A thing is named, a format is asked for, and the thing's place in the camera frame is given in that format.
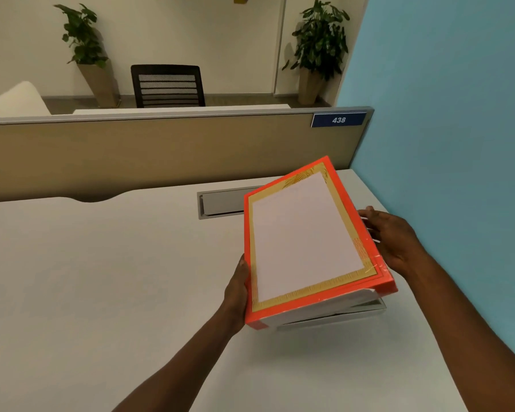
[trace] plant pot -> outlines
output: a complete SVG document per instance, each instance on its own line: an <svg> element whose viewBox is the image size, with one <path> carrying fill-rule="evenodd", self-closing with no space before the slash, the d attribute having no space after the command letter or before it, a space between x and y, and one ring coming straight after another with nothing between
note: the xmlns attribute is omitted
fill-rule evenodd
<svg viewBox="0 0 515 412"><path fill-rule="evenodd" d="M300 68L298 103L303 105L314 104L325 83L326 81L317 71L310 72L307 68Z"/></svg>
<svg viewBox="0 0 515 412"><path fill-rule="evenodd" d="M118 85L112 75L110 60L107 60L104 68L97 65L78 64L78 69L82 72L100 108L118 107L120 95L118 94Z"/></svg>

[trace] office chair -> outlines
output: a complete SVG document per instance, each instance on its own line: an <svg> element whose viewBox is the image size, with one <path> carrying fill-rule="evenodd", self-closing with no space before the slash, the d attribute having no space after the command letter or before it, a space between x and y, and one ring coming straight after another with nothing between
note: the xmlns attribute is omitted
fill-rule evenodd
<svg viewBox="0 0 515 412"><path fill-rule="evenodd" d="M200 68L192 65L132 65L137 108L204 107Z"/></svg>

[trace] person's left hand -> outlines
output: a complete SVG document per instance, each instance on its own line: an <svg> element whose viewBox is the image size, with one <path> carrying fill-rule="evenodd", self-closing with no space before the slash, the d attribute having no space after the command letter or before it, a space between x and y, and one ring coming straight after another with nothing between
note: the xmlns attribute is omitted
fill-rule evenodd
<svg viewBox="0 0 515 412"><path fill-rule="evenodd" d="M244 283L249 274L250 270L243 254L234 270L233 277L225 288L225 297L220 307L220 310L227 315L227 319L232 321L235 334L244 327L244 312L248 298L248 291Z"/></svg>

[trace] person's arm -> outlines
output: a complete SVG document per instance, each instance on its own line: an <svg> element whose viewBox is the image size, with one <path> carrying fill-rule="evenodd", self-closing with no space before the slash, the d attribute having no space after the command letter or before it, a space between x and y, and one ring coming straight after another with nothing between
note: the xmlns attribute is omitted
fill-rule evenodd
<svg viewBox="0 0 515 412"><path fill-rule="evenodd" d="M515 411L515 354L402 218L360 210L390 268L408 282L470 412Z"/></svg>
<svg viewBox="0 0 515 412"><path fill-rule="evenodd" d="M113 412L186 412L220 358L223 349L244 326L249 271L244 255L225 289L220 308L192 339Z"/></svg>

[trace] beige partition panel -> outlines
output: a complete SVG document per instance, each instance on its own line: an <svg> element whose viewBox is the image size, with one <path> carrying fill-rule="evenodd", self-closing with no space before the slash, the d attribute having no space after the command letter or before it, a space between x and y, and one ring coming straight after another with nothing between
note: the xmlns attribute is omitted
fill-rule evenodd
<svg viewBox="0 0 515 412"><path fill-rule="evenodd" d="M312 112L0 124L0 201L284 175L325 155L346 169L363 111L360 126L321 128Z"/></svg>

